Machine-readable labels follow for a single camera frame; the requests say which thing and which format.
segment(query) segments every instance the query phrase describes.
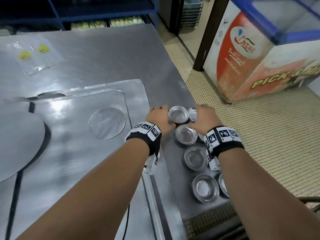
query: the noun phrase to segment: forearm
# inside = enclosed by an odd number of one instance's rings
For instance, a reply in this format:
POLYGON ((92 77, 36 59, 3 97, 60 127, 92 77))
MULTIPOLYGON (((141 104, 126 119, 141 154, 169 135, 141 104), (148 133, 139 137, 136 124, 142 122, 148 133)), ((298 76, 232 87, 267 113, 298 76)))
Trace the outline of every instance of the forearm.
POLYGON ((319 222, 242 148, 219 155, 231 201, 251 240, 315 239, 319 222))
POLYGON ((18 240, 114 239, 148 155, 149 147, 144 141, 129 139, 84 176, 18 240))

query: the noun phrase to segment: round metal cover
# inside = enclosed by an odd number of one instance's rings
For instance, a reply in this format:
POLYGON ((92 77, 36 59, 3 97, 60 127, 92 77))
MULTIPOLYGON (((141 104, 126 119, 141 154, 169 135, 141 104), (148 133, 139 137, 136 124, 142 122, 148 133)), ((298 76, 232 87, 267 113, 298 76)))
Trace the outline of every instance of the round metal cover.
POLYGON ((98 140, 108 140, 120 132, 126 124, 125 114, 117 108, 103 108, 91 115, 88 126, 90 133, 98 140))
POLYGON ((14 175, 37 154, 45 138, 45 125, 35 114, 0 115, 0 181, 14 175))

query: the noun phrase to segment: steel bowl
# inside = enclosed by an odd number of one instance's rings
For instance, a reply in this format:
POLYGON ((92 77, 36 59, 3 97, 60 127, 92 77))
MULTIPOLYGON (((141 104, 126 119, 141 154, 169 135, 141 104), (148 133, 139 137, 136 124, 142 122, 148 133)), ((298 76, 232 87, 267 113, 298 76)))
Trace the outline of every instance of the steel bowl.
POLYGON ((205 136, 198 133, 198 137, 201 139, 201 141, 205 142, 205 136))
POLYGON ((169 118, 174 123, 182 124, 189 119, 189 114, 184 107, 174 106, 169 110, 169 118))
POLYGON ((221 191, 222 191, 228 198, 230 198, 230 195, 229 195, 229 193, 228 193, 228 191, 227 191, 226 185, 224 184, 224 180, 223 180, 222 174, 220 174, 218 181, 219 181, 219 186, 220 186, 221 191))
POLYGON ((194 108, 188 109, 189 119, 195 122, 197 120, 197 111, 194 108))
POLYGON ((208 158, 205 150, 197 146, 186 149, 184 161, 186 165, 194 171, 205 170, 208 166, 208 158))
POLYGON ((194 129, 189 128, 187 124, 182 124, 176 129, 176 137, 182 144, 191 145, 196 142, 198 134, 194 129))
POLYGON ((206 174, 200 174, 192 181, 194 196, 202 203, 209 203, 216 200, 220 190, 217 181, 206 174))

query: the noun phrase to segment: yellow label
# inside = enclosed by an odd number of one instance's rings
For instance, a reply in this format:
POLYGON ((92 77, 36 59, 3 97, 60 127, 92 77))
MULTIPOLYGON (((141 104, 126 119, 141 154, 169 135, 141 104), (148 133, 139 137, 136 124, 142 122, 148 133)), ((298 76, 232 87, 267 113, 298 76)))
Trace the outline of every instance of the yellow label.
POLYGON ((19 60, 28 60, 28 59, 30 59, 30 58, 31 58, 31 54, 30 54, 28 51, 26 51, 26 50, 22 51, 22 52, 18 55, 18 59, 19 59, 19 60))
POLYGON ((40 44, 40 46, 38 47, 37 50, 41 54, 44 54, 44 53, 50 51, 50 49, 45 44, 40 44))

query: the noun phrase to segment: ice cream freezer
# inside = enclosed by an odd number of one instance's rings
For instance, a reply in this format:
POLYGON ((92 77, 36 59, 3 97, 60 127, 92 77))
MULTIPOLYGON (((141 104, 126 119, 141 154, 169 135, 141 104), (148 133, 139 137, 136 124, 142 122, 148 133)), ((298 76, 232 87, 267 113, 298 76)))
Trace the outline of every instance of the ice cream freezer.
POLYGON ((306 86, 320 75, 317 2, 229 0, 203 65, 227 102, 306 86))

